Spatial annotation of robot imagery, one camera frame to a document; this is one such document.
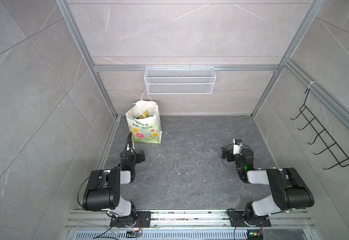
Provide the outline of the white floral paper bag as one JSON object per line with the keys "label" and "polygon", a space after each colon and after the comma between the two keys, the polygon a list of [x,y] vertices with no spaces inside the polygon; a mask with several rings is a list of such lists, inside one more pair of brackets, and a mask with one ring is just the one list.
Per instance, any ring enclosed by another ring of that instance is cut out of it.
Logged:
{"label": "white floral paper bag", "polygon": [[[132,140],[139,143],[160,144],[162,129],[159,115],[158,104],[151,100],[141,99],[134,103],[134,106],[126,112],[126,120],[129,131],[132,134]],[[137,115],[145,110],[148,111],[149,117],[145,119],[135,119]]]}

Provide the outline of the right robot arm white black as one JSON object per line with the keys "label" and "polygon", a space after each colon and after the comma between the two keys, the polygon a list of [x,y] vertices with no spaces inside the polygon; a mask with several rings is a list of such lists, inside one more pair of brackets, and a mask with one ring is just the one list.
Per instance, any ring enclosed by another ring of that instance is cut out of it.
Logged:
{"label": "right robot arm white black", "polygon": [[227,210],[227,214],[250,227],[263,223],[268,216],[292,209],[314,205],[314,196],[295,168],[255,169],[254,152],[241,143],[222,147],[221,159],[234,163],[236,172],[245,184],[266,185],[271,194],[261,200],[247,203],[244,211]]}

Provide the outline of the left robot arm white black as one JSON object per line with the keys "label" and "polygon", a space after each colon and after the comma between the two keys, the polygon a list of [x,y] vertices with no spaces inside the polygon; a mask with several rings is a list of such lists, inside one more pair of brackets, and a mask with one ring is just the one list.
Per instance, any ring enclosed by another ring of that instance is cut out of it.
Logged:
{"label": "left robot arm white black", "polygon": [[145,161],[144,151],[126,150],[120,154],[120,164],[108,170],[94,170],[84,180],[83,196],[77,197],[79,206],[91,212],[107,212],[111,217],[136,221],[135,205],[121,197],[120,186],[134,182],[135,165]]}

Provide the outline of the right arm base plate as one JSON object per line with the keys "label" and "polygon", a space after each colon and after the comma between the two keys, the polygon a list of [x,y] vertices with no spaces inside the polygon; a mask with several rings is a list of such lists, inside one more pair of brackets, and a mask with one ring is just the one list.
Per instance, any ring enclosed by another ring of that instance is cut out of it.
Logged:
{"label": "right arm base plate", "polygon": [[227,210],[232,227],[270,227],[271,222],[267,216],[252,216],[251,212]]}

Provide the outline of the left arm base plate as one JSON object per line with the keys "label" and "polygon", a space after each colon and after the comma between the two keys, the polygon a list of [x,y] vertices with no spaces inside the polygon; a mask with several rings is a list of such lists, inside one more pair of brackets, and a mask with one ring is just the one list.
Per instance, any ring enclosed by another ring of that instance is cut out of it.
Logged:
{"label": "left arm base plate", "polygon": [[148,228],[150,227],[151,214],[149,211],[137,211],[127,217],[111,216],[110,227],[118,228]]}

